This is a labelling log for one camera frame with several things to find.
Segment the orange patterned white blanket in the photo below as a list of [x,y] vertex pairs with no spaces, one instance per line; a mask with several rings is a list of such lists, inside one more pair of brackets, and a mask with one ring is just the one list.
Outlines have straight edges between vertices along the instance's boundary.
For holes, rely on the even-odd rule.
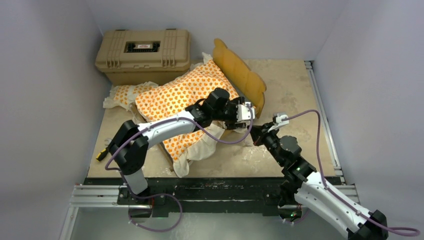
[[[203,53],[203,62],[190,67],[189,72],[175,80],[140,93],[135,98],[139,113],[149,122],[171,117],[199,99],[206,98],[215,88],[229,92],[230,99],[239,96],[236,89],[214,63],[211,55]],[[181,134],[163,142],[173,161],[175,174],[189,174],[189,161],[204,160],[216,151],[217,142],[202,130]]]

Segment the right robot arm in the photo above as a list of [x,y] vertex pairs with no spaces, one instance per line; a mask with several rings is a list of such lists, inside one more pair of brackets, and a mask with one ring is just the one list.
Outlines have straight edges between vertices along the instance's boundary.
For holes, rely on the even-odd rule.
[[297,138],[277,136],[271,124],[254,125],[250,136],[255,146],[265,146],[282,167],[284,181],[280,188],[280,204],[297,202],[332,225],[347,240],[386,240],[386,216],[379,210],[371,212],[322,177],[321,173],[301,155]]

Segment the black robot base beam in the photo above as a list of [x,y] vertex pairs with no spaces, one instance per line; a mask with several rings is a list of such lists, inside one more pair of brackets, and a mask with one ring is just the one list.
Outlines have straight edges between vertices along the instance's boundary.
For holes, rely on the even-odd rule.
[[170,213],[240,213],[290,216],[294,197],[283,195],[281,177],[148,177],[143,199],[131,196],[121,178],[87,177],[84,185],[116,186],[118,206],[147,207],[153,217]]

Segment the wooden pet bed frame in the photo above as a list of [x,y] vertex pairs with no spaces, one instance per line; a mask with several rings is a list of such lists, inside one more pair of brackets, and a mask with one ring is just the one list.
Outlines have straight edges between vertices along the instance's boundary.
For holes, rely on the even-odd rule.
[[211,55],[213,62],[236,89],[238,97],[245,96],[252,102],[256,111],[255,115],[259,117],[265,103],[264,92],[267,89],[265,82],[257,73],[251,71],[248,65],[222,40],[216,38],[214,45],[213,55]]

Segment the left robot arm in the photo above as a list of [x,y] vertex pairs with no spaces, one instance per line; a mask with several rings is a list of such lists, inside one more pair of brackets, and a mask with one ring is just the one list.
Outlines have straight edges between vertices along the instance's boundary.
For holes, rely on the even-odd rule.
[[138,205],[149,199],[148,182],[144,176],[147,152],[151,147],[183,134],[202,131],[215,141],[217,137],[206,131],[214,121],[221,121],[229,130],[247,128],[251,130],[255,109],[244,97],[230,99],[223,88],[216,88],[206,98],[170,117],[147,123],[135,124],[125,121],[109,143],[106,151],[116,170],[130,190],[129,197]]

